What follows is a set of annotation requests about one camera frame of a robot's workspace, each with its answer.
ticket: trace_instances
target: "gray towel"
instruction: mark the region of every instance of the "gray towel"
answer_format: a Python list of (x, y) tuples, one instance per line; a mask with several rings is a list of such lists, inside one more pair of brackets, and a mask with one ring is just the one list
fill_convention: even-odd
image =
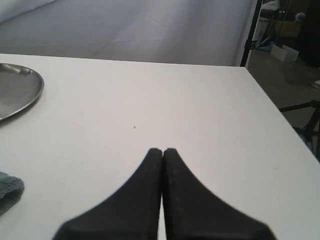
[(0, 171), (0, 216), (20, 200), (24, 189), (20, 178)]

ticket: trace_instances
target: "white table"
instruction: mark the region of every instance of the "white table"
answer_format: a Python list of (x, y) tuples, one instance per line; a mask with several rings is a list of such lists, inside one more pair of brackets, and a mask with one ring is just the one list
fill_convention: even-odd
[(25, 182), (0, 217), (2, 240), (51, 239), (116, 191), (151, 147), (176, 148), (205, 186), (279, 240), (320, 239), (320, 164), (245, 68), (4, 54), (0, 62), (45, 81), (34, 107), (0, 124), (0, 170)]

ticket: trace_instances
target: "concrete floor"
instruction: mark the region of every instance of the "concrete floor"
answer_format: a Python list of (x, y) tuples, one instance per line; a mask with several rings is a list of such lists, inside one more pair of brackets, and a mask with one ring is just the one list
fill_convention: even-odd
[[(278, 108), (320, 101), (320, 90), (310, 83), (320, 80), (320, 69), (308, 67), (302, 60), (282, 62), (269, 52), (252, 50), (248, 70)], [(304, 108), (286, 112), (284, 116), (291, 125), (304, 127), (314, 109)]]

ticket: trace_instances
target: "black rubber pad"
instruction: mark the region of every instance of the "black rubber pad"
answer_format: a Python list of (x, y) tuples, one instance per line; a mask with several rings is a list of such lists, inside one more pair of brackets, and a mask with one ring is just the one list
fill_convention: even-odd
[(175, 149), (167, 149), (163, 158), (167, 240), (276, 239), (267, 225), (232, 208), (203, 186)]
[(161, 150), (150, 149), (135, 173), (117, 192), (64, 223), (54, 239), (156, 240), (162, 162)]

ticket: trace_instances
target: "metal tray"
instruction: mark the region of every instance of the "metal tray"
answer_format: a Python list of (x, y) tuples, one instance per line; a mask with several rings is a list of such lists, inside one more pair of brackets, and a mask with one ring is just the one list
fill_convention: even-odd
[(36, 71), (0, 63), (0, 121), (29, 107), (41, 96), (44, 86), (43, 78)]

